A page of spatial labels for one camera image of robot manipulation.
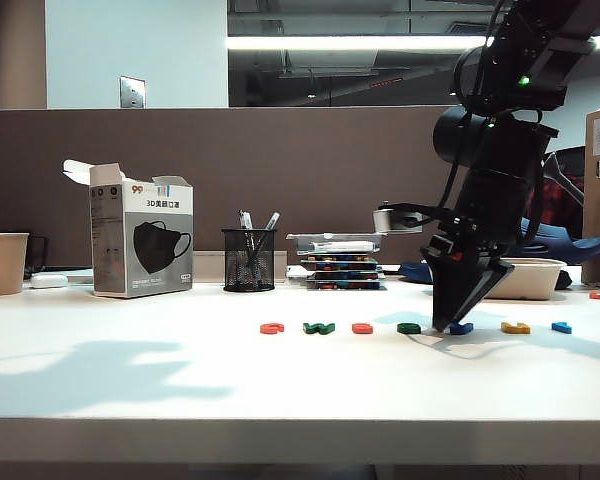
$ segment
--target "food container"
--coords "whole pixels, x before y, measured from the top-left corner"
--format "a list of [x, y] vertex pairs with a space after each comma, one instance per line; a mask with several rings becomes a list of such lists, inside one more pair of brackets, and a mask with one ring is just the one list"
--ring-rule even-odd
[[503, 258], [515, 269], [487, 298], [509, 300], [548, 300], [556, 286], [560, 269], [567, 264], [544, 258]]

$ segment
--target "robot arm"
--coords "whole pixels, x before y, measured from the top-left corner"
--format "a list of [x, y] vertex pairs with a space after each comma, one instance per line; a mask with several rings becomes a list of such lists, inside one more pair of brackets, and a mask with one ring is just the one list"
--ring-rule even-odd
[[[462, 320], [513, 271], [501, 260], [508, 247], [535, 235], [542, 158], [558, 134], [540, 125], [541, 112], [564, 103], [568, 76], [593, 49], [590, 36], [598, 25], [600, 0], [517, 0], [483, 52], [476, 90], [464, 95], [456, 82], [462, 105], [447, 110], [433, 132], [440, 158], [454, 169], [469, 168], [454, 208], [379, 207], [440, 221], [441, 232], [420, 249], [433, 273], [433, 326], [439, 331]], [[514, 118], [518, 110], [538, 112], [538, 122]], [[534, 189], [538, 214], [523, 239], [520, 222]]]

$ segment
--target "blue shoe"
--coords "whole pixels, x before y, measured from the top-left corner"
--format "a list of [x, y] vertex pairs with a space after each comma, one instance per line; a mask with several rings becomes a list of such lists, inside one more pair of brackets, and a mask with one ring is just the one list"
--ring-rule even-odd
[[405, 277], [409, 282], [413, 283], [426, 283], [431, 285], [433, 279], [431, 278], [431, 271], [429, 265], [426, 262], [404, 262], [400, 264], [398, 273]]
[[[522, 219], [522, 234], [527, 232], [529, 220]], [[529, 245], [512, 245], [507, 257], [551, 258], [567, 265], [579, 265], [600, 254], [600, 237], [571, 240], [567, 229], [541, 223], [538, 233]]]

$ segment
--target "pen holder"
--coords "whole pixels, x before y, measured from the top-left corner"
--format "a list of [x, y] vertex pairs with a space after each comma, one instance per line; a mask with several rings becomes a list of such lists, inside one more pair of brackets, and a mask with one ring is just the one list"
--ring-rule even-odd
[[222, 229], [224, 289], [229, 292], [273, 290], [275, 230]]

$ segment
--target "cubicle partition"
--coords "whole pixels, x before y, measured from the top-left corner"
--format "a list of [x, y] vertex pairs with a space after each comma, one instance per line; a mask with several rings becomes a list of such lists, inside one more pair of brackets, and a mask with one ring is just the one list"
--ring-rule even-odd
[[[187, 179], [196, 250], [222, 250], [239, 209], [256, 227], [279, 211], [276, 250], [290, 253], [287, 233], [372, 232], [384, 200], [438, 201], [449, 165], [431, 133], [444, 108], [0, 111], [0, 229], [48, 237], [50, 265], [89, 264], [88, 190], [62, 175], [71, 158]], [[377, 257], [416, 260], [433, 231], [387, 238]]]

